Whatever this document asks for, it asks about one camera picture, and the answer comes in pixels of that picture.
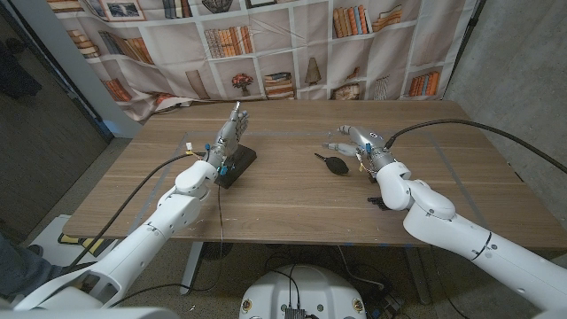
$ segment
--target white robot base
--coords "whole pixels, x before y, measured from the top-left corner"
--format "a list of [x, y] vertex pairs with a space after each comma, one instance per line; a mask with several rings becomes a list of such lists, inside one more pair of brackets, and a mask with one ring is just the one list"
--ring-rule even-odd
[[[295, 284], [291, 282], [290, 301], [291, 280], [288, 275], [291, 268], [299, 297]], [[335, 273], [312, 265], [288, 265], [277, 271], [287, 276], [270, 271], [248, 288], [240, 304], [240, 319], [366, 318], [361, 295]]]

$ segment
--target bookshelf backdrop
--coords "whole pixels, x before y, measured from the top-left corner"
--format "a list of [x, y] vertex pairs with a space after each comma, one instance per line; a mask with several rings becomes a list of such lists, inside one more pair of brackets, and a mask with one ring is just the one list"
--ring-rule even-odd
[[197, 99], [439, 99], [475, 4], [47, 1], [137, 121]]

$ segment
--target gray wall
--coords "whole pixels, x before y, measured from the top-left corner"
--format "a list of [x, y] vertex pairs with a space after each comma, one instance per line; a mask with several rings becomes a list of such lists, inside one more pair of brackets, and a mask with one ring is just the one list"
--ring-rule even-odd
[[[445, 99], [566, 165], [566, 39], [565, 1], [487, 1]], [[487, 136], [567, 229], [567, 175], [504, 137]]]
[[[12, 12], [6, 0], [0, 2]], [[108, 129], [117, 137], [134, 137], [141, 125], [131, 120], [116, 105], [47, 2], [41, 0], [12, 0], [12, 2], [74, 84], [97, 110]]]

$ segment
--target black rubber bulb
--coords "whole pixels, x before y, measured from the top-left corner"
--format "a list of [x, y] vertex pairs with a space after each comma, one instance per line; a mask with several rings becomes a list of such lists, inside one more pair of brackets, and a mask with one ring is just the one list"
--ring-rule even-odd
[[343, 175], [348, 173], [348, 166], [346, 165], [346, 163], [337, 157], [329, 157], [326, 158], [322, 155], [319, 154], [315, 154], [318, 158], [320, 158], [321, 160], [324, 160], [325, 163], [327, 164], [327, 168], [329, 169], [329, 171], [331, 171], [334, 174], [337, 175]]

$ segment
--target person's leg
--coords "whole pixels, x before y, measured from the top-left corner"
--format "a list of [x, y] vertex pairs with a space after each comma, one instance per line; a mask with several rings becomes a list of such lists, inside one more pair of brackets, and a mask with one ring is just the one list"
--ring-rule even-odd
[[28, 295], [60, 276], [62, 269], [26, 248], [12, 245], [0, 234], [0, 294], [6, 297]]

